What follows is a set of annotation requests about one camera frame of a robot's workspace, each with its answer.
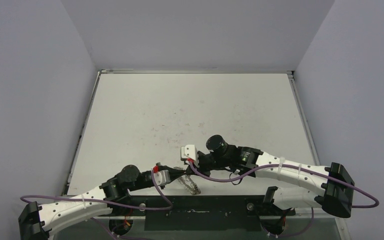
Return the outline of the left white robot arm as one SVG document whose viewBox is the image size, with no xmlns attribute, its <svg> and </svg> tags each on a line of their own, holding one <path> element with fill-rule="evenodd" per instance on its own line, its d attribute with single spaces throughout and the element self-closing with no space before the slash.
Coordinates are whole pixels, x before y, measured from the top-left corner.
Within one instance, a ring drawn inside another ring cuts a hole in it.
<svg viewBox="0 0 384 240">
<path fill-rule="evenodd" d="M 154 187 L 158 192 L 165 185 L 186 175 L 186 170 L 166 165 L 155 165 L 141 172 L 135 165 L 125 166 L 121 172 L 93 189 L 74 197 L 58 197 L 55 202 L 39 204 L 28 201 L 18 225 L 22 240 L 47 240 L 51 235 L 82 221 L 101 215 L 124 215 L 129 209 L 166 211 L 174 205 L 152 207 L 147 203 L 131 205 L 130 192 Z"/>
</svg>

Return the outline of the metal disc with keyrings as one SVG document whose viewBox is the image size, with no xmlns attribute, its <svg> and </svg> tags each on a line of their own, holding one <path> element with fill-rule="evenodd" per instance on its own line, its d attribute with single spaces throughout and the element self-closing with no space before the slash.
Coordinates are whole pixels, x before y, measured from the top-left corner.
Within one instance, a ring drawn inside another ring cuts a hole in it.
<svg viewBox="0 0 384 240">
<path fill-rule="evenodd" d="M 179 176 L 174 182 L 183 186 L 190 195 L 197 196 L 202 193 L 199 186 L 192 180 L 190 175 L 184 174 Z"/>
</svg>

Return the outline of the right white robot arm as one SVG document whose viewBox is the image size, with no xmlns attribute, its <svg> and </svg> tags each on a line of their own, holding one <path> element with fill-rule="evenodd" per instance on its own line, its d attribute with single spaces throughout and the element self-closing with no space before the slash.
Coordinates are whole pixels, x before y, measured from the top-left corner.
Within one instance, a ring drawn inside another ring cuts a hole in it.
<svg viewBox="0 0 384 240">
<path fill-rule="evenodd" d="M 340 164 L 309 165 L 276 157 L 248 146 L 228 144 L 221 135 L 206 141 L 207 154 L 193 144 L 182 146 L 181 160 L 202 175 L 229 168 L 238 176 L 274 179 L 291 184 L 289 188 L 270 186 L 262 207 L 270 215 L 291 208 L 320 208 L 339 218 L 350 218 L 353 209 L 354 180 Z"/>
</svg>

